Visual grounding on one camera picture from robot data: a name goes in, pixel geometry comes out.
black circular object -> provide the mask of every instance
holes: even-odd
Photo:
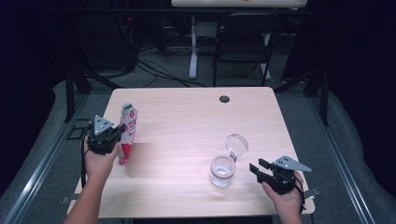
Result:
[[[220,101],[222,103],[228,103],[228,102],[230,102],[230,97],[228,97],[226,95],[222,95],[222,96],[220,96]]]

table top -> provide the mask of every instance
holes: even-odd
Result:
[[[222,95],[227,95],[230,102],[222,103]],[[134,145],[126,165],[115,160],[99,217],[276,213],[248,166],[252,163],[260,167],[259,158],[274,161],[288,155],[298,160],[272,89],[119,89],[113,91],[104,118],[117,124],[125,103],[138,110]],[[248,153],[237,160],[232,184],[217,188],[209,179],[210,162],[228,154],[225,138],[233,133],[247,139]],[[305,213],[314,212],[311,199],[306,200],[306,206]]]
[[[173,7],[305,7],[307,0],[172,0]]]

clear glass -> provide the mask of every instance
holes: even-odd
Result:
[[[210,170],[210,181],[212,184],[219,188],[225,188],[233,181],[235,163],[228,156],[218,156],[213,159]]]

bottle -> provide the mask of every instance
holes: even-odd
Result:
[[[120,139],[119,164],[121,165],[129,160],[136,132],[136,119],[137,110],[131,104],[128,103],[121,107],[120,124],[125,124],[125,132]]]

table leg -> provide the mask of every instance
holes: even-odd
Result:
[[[267,46],[268,45],[268,41],[270,40],[270,34],[262,34],[262,37],[264,38],[265,46]],[[261,63],[260,64],[260,67],[262,69],[262,76],[264,76],[265,66],[267,66],[266,63]],[[267,76],[265,77],[265,80],[266,81],[271,80],[271,75],[270,75],[270,70],[269,69],[268,69],[268,72],[267,72]]]
[[[195,30],[195,17],[191,17],[191,62],[190,62],[190,78],[197,78],[197,36]]]

